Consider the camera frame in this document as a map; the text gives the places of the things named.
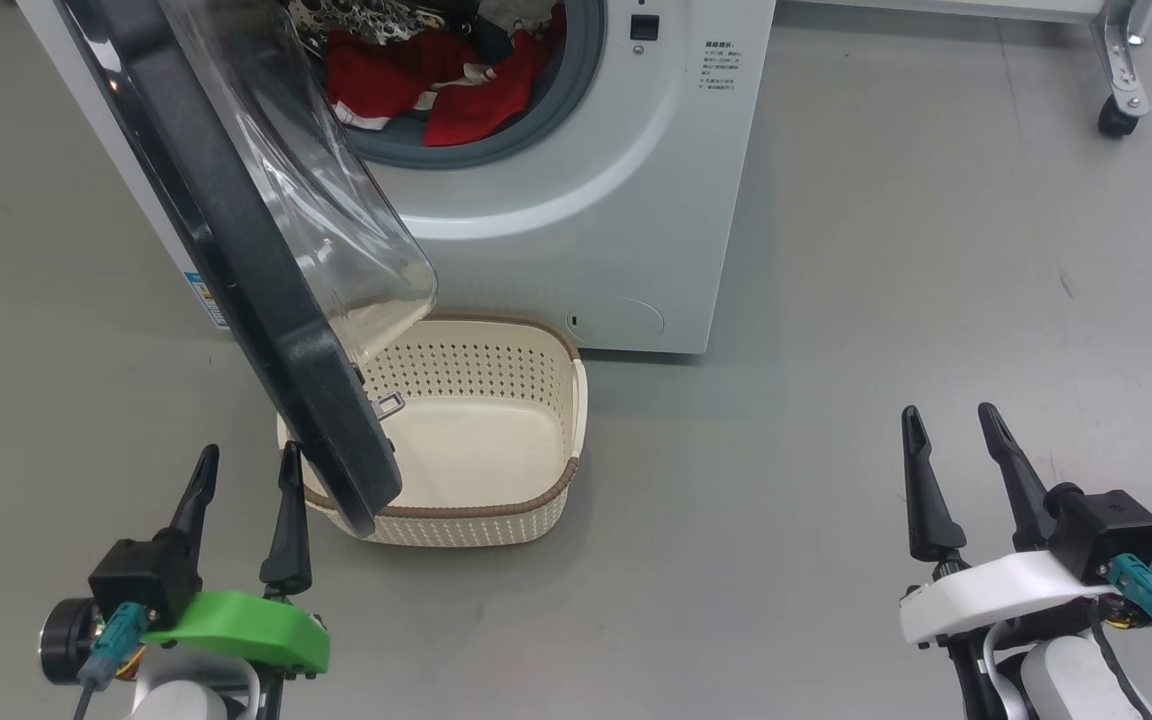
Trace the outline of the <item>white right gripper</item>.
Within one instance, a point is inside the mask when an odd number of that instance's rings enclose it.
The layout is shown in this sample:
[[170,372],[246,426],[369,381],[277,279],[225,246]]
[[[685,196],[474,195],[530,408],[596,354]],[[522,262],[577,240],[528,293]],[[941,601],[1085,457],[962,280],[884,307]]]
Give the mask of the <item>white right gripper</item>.
[[[1005,480],[1015,525],[1011,547],[1020,553],[933,579],[902,597],[899,621],[909,644],[972,632],[1079,598],[1117,593],[1106,582],[1084,584],[1044,550],[1055,529],[1055,520],[1043,505],[1047,488],[996,406],[979,404],[978,419],[988,454]],[[958,562],[967,537],[952,520],[935,479],[931,438],[916,406],[902,410],[901,432],[910,556],[920,562]]]

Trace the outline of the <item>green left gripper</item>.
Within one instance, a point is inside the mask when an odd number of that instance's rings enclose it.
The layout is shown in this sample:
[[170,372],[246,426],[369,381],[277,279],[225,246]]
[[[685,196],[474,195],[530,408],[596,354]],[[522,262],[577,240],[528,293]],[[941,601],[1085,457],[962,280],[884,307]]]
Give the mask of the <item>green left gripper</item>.
[[[200,547],[215,495],[220,448],[200,452],[169,528]],[[320,616],[287,602],[314,583],[308,541],[305,479],[297,442],[285,442],[280,506],[262,597],[204,592],[179,623],[147,632],[141,657],[143,719],[279,719],[285,684],[329,669],[332,639]]]

